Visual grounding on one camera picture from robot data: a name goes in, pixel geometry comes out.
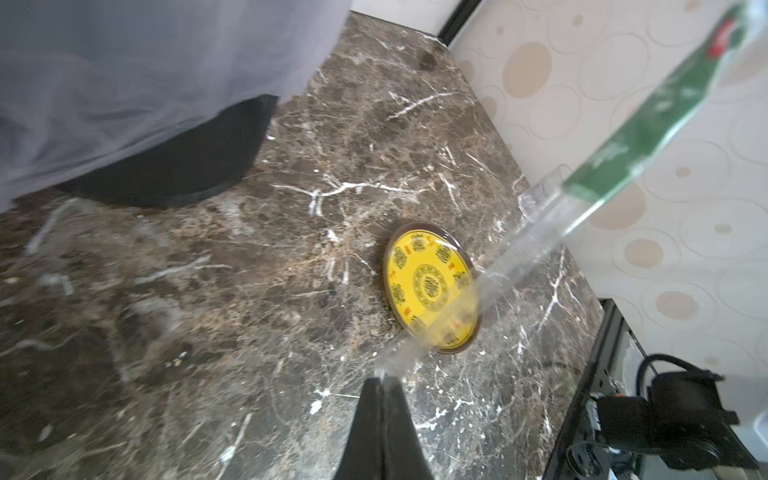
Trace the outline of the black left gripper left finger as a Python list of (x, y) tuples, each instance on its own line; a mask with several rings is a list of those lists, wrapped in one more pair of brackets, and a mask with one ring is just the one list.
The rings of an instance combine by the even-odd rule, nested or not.
[(383, 479), (383, 388), (379, 378), (363, 383), (335, 480)]

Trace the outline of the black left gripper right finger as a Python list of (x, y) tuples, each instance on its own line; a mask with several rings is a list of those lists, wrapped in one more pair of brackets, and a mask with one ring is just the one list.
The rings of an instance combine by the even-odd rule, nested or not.
[(383, 464), (385, 479), (433, 478), (399, 379), (383, 381)]

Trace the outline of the green clear chopstick wrapper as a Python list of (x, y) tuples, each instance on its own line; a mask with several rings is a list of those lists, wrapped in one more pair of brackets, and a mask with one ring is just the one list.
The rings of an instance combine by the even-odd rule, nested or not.
[(693, 50), (545, 202), (507, 234), (492, 263), (470, 274), (422, 331), (402, 333), (381, 351), (373, 374), (403, 378), (449, 334), (482, 315), (563, 244), (564, 239), (652, 164), (705, 104), (744, 50), (767, 36), (767, 4), (738, 1)]

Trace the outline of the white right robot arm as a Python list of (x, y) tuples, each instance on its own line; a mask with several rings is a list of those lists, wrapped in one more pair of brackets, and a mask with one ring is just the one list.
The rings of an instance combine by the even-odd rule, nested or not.
[(668, 354), (639, 364), (632, 396), (595, 400), (598, 437), (673, 470), (767, 464), (767, 380), (719, 374)]

